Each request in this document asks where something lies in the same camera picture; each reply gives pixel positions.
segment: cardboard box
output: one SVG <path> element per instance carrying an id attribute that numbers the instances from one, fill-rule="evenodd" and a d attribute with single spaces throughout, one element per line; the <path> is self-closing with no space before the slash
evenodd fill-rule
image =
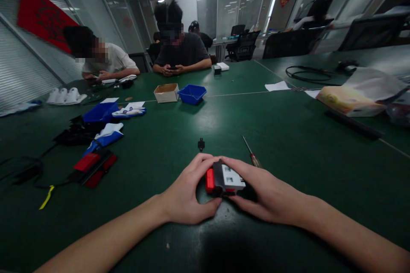
<path id="1" fill-rule="evenodd" d="M 179 87 L 177 83 L 159 85 L 154 91 L 158 103 L 177 102 L 179 100 Z"/>
<path id="2" fill-rule="evenodd" d="M 324 87 L 316 99 L 349 117 L 375 116 L 386 109 L 385 105 L 377 104 L 357 90 L 345 86 Z"/>

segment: blue and white glove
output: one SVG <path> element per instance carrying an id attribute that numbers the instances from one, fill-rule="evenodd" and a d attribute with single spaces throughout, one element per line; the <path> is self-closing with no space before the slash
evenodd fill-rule
<path id="1" fill-rule="evenodd" d="M 134 117 L 134 116 L 142 116 L 146 113 L 146 108 L 144 107 L 128 107 L 123 108 L 119 111 L 115 111 L 112 113 L 113 117 Z"/>

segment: forearm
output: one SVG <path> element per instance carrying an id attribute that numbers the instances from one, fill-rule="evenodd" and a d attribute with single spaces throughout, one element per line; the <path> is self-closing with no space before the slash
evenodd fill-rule
<path id="1" fill-rule="evenodd" d="M 313 197 L 301 227 L 319 236 L 365 272 L 410 272 L 410 253 Z"/>
<path id="2" fill-rule="evenodd" d="M 113 79 L 122 79 L 128 77 L 129 75 L 139 75 L 140 70 L 138 68 L 126 68 L 122 71 L 112 73 L 111 76 Z"/>
<path id="3" fill-rule="evenodd" d="M 199 61 L 198 63 L 195 63 L 194 65 L 186 66 L 185 69 L 186 71 L 195 71 L 195 70 L 201 70 L 205 68 L 209 68 L 212 66 L 212 61 L 211 59 L 203 59 L 202 61 Z"/>
<path id="4" fill-rule="evenodd" d="M 108 272 L 140 240 L 166 223 L 159 195 L 104 224 L 36 272 Z"/>
<path id="5" fill-rule="evenodd" d="M 161 66 L 159 66 L 158 64 L 154 64 L 154 66 L 152 67 L 153 72 L 155 73 L 160 73 L 161 72 Z"/>

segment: black t-shirt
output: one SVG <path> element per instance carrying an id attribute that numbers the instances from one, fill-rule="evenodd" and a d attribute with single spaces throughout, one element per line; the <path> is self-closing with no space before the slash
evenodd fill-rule
<path id="1" fill-rule="evenodd" d="M 209 58 L 201 38 L 194 33 L 185 33 L 184 41 L 179 46 L 161 46 L 161 52 L 155 64 L 165 66 L 190 66 Z"/>

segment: white t-shirt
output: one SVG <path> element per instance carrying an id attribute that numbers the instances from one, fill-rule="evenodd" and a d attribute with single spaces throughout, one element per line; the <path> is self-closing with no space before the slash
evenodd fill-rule
<path id="1" fill-rule="evenodd" d="M 325 20 L 326 19 L 332 19 L 332 16 L 327 14 Z M 313 16 L 303 17 L 301 20 L 299 20 L 299 22 L 296 25 L 293 26 L 293 30 L 299 30 L 305 22 L 309 21 L 315 21 L 315 18 Z"/>
<path id="2" fill-rule="evenodd" d="M 105 45 L 108 48 L 108 60 L 106 63 L 88 62 L 84 63 L 82 71 L 85 73 L 92 73 L 98 76 L 100 70 L 105 70 L 108 73 L 117 73 L 126 68 L 136 68 L 135 62 L 131 60 L 128 54 L 125 53 L 119 46 L 112 43 Z"/>

